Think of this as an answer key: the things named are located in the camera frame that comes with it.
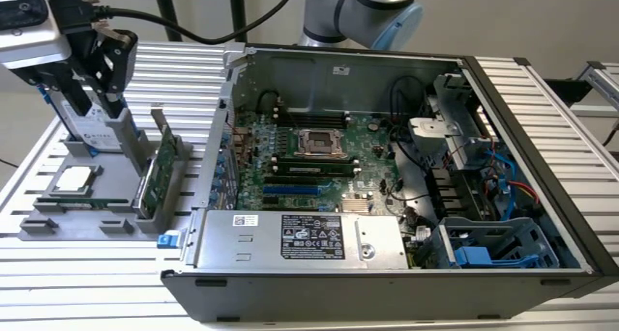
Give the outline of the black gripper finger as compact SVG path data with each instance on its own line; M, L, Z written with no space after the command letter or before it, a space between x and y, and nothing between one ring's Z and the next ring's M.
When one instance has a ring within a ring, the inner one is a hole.
M59 92L69 103L73 112L80 116L87 115L92 101L83 90L80 81L73 78L73 75L83 79L92 80L95 78L96 67L87 61L59 61L11 69L9 72L27 84L41 85Z
M106 92L106 111L112 119L119 117L126 107L122 97L134 75L138 42L139 37L130 30L112 29L104 33L100 45L106 65L102 86Z

